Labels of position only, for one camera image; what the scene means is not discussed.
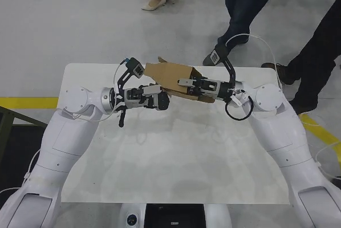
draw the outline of black cable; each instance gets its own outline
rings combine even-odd
[[[249,113],[248,113],[244,118],[238,119],[238,118],[235,118],[234,116],[232,116],[232,115],[229,113],[229,111],[228,111],[228,106],[229,106],[230,102],[232,101],[231,98],[230,98],[230,100],[227,101],[226,104],[225,104],[225,112],[226,112],[226,114],[228,114],[228,116],[230,116],[230,118],[232,118],[233,120],[237,120],[237,121],[246,120],[246,119],[251,115],[251,113],[253,112],[253,108],[254,108],[253,100],[251,99],[250,96],[248,96],[248,99],[249,99],[249,102],[250,102],[250,111],[249,111]]]

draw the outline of metal frame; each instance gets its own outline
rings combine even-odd
[[[0,113],[3,114],[0,123],[0,165],[1,165],[2,158],[6,149],[6,144],[10,137],[11,128],[13,126],[13,121],[15,118],[26,121],[28,123],[32,123],[43,128],[46,128],[47,124],[1,106]]]

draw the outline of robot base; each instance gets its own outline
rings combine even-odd
[[[124,203],[118,228],[232,228],[226,204]]]

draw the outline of gray floor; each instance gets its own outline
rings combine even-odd
[[[120,203],[63,203],[55,228],[114,228]],[[233,228],[300,228],[290,205],[229,205]]]
[[[224,0],[170,0],[152,13],[140,10],[145,2],[0,0],[0,96],[58,96],[69,63],[118,63],[129,56],[146,63],[156,62],[160,55],[171,62],[201,65],[228,26]],[[277,61],[287,64],[310,39],[332,3],[270,0],[251,25],[251,33],[263,37]],[[258,67],[270,62],[271,56],[263,43],[251,39],[236,47],[230,60],[235,66]],[[341,63],[341,56],[336,63]],[[286,96],[292,98],[297,86],[285,87]],[[21,112],[48,122],[53,110]],[[321,92],[314,113],[341,139],[338,68]],[[311,135],[308,141],[313,154],[324,146]],[[334,153],[322,157],[329,172],[340,174]],[[57,227],[112,227],[117,209],[66,203]],[[230,213],[235,227],[297,227],[287,205],[235,205]]]

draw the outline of white shoe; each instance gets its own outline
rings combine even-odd
[[[149,3],[147,3],[145,6],[143,6],[141,9],[146,11],[153,11],[158,9],[160,6],[164,5],[167,0],[161,0],[156,6],[150,6]]]

